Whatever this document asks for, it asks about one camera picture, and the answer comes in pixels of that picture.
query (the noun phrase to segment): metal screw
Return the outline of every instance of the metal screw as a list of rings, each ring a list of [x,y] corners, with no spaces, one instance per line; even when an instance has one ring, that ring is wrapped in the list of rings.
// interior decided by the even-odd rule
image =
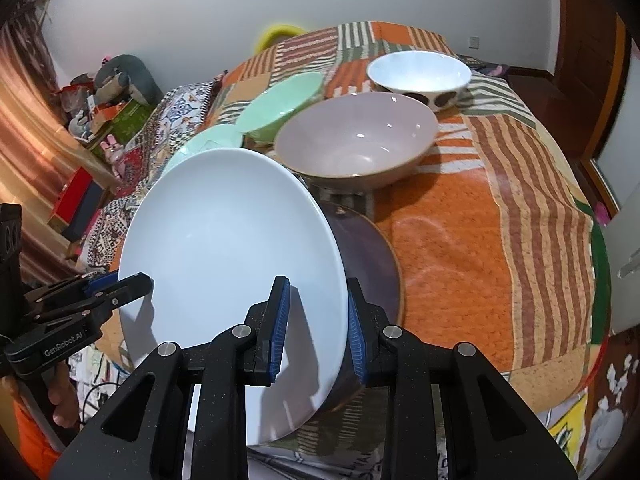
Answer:
[[[158,353],[162,356],[162,357],[169,357],[172,353],[175,352],[175,344],[171,343],[171,342],[167,342],[167,343],[162,343],[159,347],[158,347]]]
[[[476,347],[471,343],[460,343],[458,345],[458,352],[464,357],[471,357],[476,355]]]
[[[247,337],[251,333],[251,327],[249,325],[235,326],[231,333],[236,337]]]
[[[402,335],[402,329],[396,325],[387,325],[382,333],[389,339],[398,339]]]

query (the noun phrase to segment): door frame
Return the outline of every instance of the door frame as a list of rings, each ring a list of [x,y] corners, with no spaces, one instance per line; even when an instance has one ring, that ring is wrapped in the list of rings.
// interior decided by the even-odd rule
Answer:
[[[560,0],[560,34],[558,37],[558,56],[556,57],[556,69],[554,71],[554,83],[557,84],[559,73],[564,63],[564,47],[566,44],[566,0]],[[586,177],[591,180],[593,187],[600,194],[609,215],[613,216],[620,211],[620,205],[616,201],[613,192],[600,173],[596,158],[600,155],[604,144],[609,138],[620,108],[622,95],[625,91],[626,76],[629,67],[631,53],[631,36],[626,30],[625,23],[616,14],[616,42],[611,75],[607,85],[600,115],[591,132],[587,147],[580,156],[580,165],[584,168]]]
[[[602,152],[604,144],[609,139],[620,109],[622,95],[625,92],[626,76],[629,69],[631,54],[631,36],[626,30],[625,23],[616,15],[616,47],[613,57],[609,86],[605,95],[598,121],[593,128],[587,147],[580,157],[580,164],[602,196],[609,215],[613,218],[620,211],[620,204],[613,195],[607,181],[604,179],[596,158]]]

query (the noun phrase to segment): stuffed animal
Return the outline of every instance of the stuffed animal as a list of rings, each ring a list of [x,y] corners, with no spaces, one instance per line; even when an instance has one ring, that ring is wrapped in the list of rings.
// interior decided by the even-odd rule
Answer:
[[[94,86],[96,105],[116,104],[122,98],[131,96],[141,105],[156,106],[162,99],[162,92],[145,64],[129,54],[102,60],[102,67],[94,78]]]
[[[80,110],[69,123],[69,131],[74,137],[87,140],[91,135],[91,123],[89,118],[84,116],[84,110]]]
[[[114,136],[107,135],[107,141],[100,143],[100,147],[104,150],[104,160],[111,164],[113,176],[118,180],[122,180],[125,175],[126,165],[124,163],[124,146],[120,144]]]

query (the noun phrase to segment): human hand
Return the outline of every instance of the human hand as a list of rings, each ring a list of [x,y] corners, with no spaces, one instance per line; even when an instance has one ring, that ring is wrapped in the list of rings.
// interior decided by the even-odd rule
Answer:
[[[3,377],[2,386],[17,402],[24,405],[18,391],[18,383],[13,376]],[[78,396],[69,379],[69,367],[64,361],[56,365],[53,379],[49,383],[49,400],[56,407],[53,412],[53,421],[63,428],[75,426],[80,413]]]

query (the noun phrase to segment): wooden door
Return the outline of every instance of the wooden door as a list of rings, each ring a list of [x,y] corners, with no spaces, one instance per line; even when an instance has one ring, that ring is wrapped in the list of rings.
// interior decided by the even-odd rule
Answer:
[[[609,0],[561,0],[554,83],[594,128],[616,52],[616,9]]]

